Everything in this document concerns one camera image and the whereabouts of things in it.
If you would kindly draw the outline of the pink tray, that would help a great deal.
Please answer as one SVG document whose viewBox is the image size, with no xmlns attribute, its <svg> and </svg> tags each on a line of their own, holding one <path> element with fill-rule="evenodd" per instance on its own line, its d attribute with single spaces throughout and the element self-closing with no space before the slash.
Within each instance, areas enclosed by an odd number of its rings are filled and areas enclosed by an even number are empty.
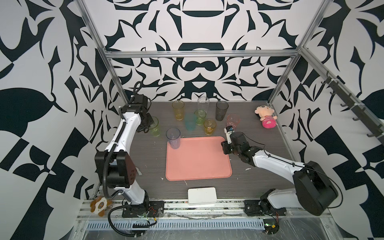
<svg viewBox="0 0 384 240">
<path fill-rule="evenodd" d="M 224 154 L 223 137 L 180 139 L 178 149 L 167 143 L 166 178 L 169 181 L 189 181 L 229 178 L 230 158 Z"/>
</svg>

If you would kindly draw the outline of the pink glass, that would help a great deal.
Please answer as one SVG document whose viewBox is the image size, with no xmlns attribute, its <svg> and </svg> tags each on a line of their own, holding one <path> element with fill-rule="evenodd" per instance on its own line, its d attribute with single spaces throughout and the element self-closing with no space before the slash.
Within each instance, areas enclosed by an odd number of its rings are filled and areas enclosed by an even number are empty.
<svg viewBox="0 0 384 240">
<path fill-rule="evenodd" d="M 227 127 L 231 126 L 234 130 L 236 130 L 239 125 L 241 118 L 236 114 L 230 114 L 227 117 Z"/>
</svg>

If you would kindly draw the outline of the blue-purple glass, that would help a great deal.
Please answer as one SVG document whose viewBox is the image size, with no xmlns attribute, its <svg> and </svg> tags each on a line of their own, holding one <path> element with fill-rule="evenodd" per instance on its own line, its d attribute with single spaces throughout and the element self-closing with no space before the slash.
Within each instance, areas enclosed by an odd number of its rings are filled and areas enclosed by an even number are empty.
<svg viewBox="0 0 384 240">
<path fill-rule="evenodd" d="M 178 149 L 181 145 L 181 131 L 178 128 L 170 128 L 166 132 L 166 137 L 172 149 Z"/>
</svg>

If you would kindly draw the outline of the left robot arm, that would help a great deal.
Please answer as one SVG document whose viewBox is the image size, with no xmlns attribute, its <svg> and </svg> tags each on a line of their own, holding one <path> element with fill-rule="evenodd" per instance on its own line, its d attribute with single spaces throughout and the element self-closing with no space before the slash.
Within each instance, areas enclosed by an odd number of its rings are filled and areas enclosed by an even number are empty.
<svg viewBox="0 0 384 240">
<path fill-rule="evenodd" d="M 133 100 L 119 109 L 121 120 L 112 141 L 95 155 L 97 174 L 107 200 L 121 194 L 133 206 L 149 207 L 148 193 L 136 181 L 137 169 L 130 149 L 135 134 L 148 133 L 154 123 L 150 107 L 148 97 L 134 94 Z"/>
</svg>

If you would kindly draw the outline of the yellow-green glass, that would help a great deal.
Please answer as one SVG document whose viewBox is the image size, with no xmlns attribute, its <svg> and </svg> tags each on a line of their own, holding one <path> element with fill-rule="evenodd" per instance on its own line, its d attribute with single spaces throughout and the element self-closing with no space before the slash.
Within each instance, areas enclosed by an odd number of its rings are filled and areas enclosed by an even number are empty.
<svg viewBox="0 0 384 240">
<path fill-rule="evenodd" d="M 160 127 L 159 127 L 159 120 L 156 117 L 152 117 L 153 123 L 150 126 L 150 133 L 154 137 L 158 137 L 161 134 Z"/>
</svg>

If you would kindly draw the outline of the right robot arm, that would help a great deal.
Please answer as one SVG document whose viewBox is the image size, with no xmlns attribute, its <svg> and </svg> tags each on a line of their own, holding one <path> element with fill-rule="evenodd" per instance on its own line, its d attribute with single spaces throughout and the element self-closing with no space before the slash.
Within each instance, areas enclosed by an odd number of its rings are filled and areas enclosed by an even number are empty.
<svg viewBox="0 0 384 240">
<path fill-rule="evenodd" d="M 319 164 L 281 159 L 264 148 L 250 146 L 244 133 L 225 129 L 224 154 L 234 154 L 252 167 L 272 172 L 294 185 L 292 189 L 271 189 L 261 197 L 266 209 L 301 208 L 320 216 L 337 199 L 339 192 Z"/>
</svg>

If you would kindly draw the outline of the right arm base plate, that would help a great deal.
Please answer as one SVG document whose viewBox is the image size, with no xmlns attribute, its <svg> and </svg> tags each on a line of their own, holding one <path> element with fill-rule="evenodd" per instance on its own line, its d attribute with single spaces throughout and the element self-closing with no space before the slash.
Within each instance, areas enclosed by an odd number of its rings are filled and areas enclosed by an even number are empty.
<svg viewBox="0 0 384 240">
<path fill-rule="evenodd" d="M 244 212 L 247 216 L 276 215 L 285 216 L 286 208 L 276 209 L 267 200 L 244 200 Z"/>
</svg>

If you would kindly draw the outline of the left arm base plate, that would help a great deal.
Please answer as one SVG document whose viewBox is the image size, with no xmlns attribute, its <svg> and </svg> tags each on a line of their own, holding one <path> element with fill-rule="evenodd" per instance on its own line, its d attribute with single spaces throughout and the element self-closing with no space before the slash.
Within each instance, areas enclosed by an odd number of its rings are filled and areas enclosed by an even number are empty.
<svg viewBox="0 0 384 240">
<path fill-rule="evenodd" d="M 138 218 L 147 216 L 149 218 L 155 218 L 164 211 L 164 201 L 149 201 L 140 205 L 130 205 L 128 203 L 123 204 L 123 218 Z"/>
</svg>

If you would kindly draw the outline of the amber tall glass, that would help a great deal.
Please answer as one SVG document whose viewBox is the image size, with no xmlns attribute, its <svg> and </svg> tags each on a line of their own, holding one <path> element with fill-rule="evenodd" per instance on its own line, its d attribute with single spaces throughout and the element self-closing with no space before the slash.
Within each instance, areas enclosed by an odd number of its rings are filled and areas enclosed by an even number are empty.
<svg viewBox="0 0 384 240">
<path fill-rule="evenodd" d="M 176 120 L 181 121 L 184 119 L 185 111 L 185 103 L 181 100 L 176 100 L 172 102 L 172 107 L 174 110 L 174 116 Z"/>
</svg>

